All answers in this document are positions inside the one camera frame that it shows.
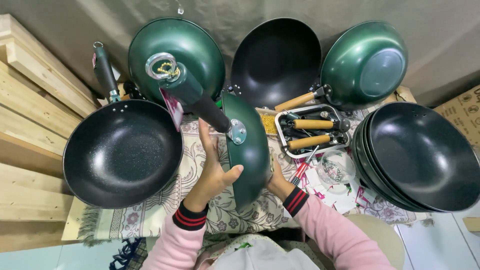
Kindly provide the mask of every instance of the stainless steel tray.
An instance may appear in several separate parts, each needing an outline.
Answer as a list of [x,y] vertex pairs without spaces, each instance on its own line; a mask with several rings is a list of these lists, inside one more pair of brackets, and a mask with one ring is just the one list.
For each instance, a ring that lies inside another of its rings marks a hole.
[[[307,107],[302,107],[302,108],[297,108],[297,109],[292,109],[292,110],[288,110],[288,111],[291,111],[291,112],[294,112],[298,115],[304,115],[304,114],[311,114],[311,115],[315,115],[316,113],[320,113],[321,111],[327,111],[329,113],[333,113],[338,119],[340,119],[340,115],[338,114],[338,111],[335,110],[335,108],[333,108],[332,106],[328,105],[328,104],[318,104],[318,105],[313,105],[313,106],[307,106]],[[285,136],[283,135],[282,133],[282,127],[280,126],[280,120],[283,119],[285,116],[283,113],[278,113],[276,116],[275,116],[275,126],[276,126],[276,129],[278,131],[278,137],[280,138],[280,142],[282,143],[282,146],[285,153],[287,155],[289,155],[291,158],[294,158],[294,159],[300,159],[300,158],[305,158],[305,157],[308,157],[311,152],[306,152],[306,153],[303,153],[303,154],[300,154],[300,155],[295,155],[293,153],[291,153],[287,148],[285,148],[287,146],[287,141],[285,140]],[[324,146],[321,146],[323,148],[320,148],[319,150],[317,150],[315,152],[315,154],[320,154],[320,153],[325,153],[329,150],[335,150],[335,149],[341,149],[341,148],[345,148],[347,146],[350,145],[350,142],[352,141],[352,137],[350,136],[350,133],[349,132],[345,132],[343,133],[343,137],[347,138],[347,142],[345,144],[340,144],[340,145],[331,145],[331,143],[329,144],[325,144]]]

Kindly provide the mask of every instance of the red stripe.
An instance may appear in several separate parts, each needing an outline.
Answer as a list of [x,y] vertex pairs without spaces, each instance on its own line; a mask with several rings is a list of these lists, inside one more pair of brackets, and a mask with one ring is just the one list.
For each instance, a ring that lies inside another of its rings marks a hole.
[[300,196],[300,192],[302,192],[301,190],[297,193],[297,195],[295,196],[295,198],[293,198],[292,202],[290,202],[290,204],[287,206],[287,211],[290,212],[290,206],[292,206],[292,204],[295,202],[295,200]]
[[201,224],[205,224],[205,221],[201,221],[201,222],[198,222],[198,223],[186,223],[185,221],[181,220],[180,217],[179,217],[179,212],[175,212],[175,216],[177,217],[177,220],[182,223],[183,225],[186,225],[186,226],[197,226],[197,225],[201,225]]
[[202,221],[202,220],[207,218],[207,216],[203,216],[202,218],[193,220],[193,219],[189,219],[189,218],[185,217],[184,215],[182,215],[179,210],[177,210],[177,212],[179,213],[179,215],[181,216],[182,219],[184,219],[186,221],[190,221],[190,222]]
[[301,202],[301,200],[303,199],[303,197],[305,197],[306,193],[303,192],[303,194],[301,195],[301,197],[297,200],[297,203],[292,207],[292,210],[295,209],[295,207],[297,207],[297,205]]

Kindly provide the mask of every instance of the pink tag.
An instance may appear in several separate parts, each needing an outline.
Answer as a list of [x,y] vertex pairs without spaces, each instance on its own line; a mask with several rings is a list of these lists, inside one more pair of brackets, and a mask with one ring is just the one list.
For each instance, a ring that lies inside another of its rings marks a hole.
[[180,131],[180,123],[183,119],[183,108],[181,104],[171,95],[169,95],[165,90],[160,88],[160,93],[162,94],[163,100],[167,105],[168,112],[172,117],[173,123],[177,128],[177,132]]

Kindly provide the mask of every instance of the cardboard box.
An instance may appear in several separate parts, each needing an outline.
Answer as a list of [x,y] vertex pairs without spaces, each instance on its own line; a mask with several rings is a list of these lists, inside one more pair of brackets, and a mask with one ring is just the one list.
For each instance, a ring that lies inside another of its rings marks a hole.
[[434,110],[455,125],[472,145],[480,146],[479,108],[480,86],[476,86]]

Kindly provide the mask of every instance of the striped cuff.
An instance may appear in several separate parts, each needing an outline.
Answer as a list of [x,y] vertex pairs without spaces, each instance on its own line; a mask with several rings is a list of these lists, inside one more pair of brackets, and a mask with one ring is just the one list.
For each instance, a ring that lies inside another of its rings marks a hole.
[[290,193],[290,195],[283,203],[283,206],[290,213],[290,216],[295,217],[295,215],[300,211],[307,199],[308,194],[296,186],[292,193]]
[[186,209],[182,200],[179,208],[172,217],[173,223],[175,223],[180,229],[197,231],[205,225],[207,212],[208,205],[205,206],[205,209],[202,212],[196,213]]

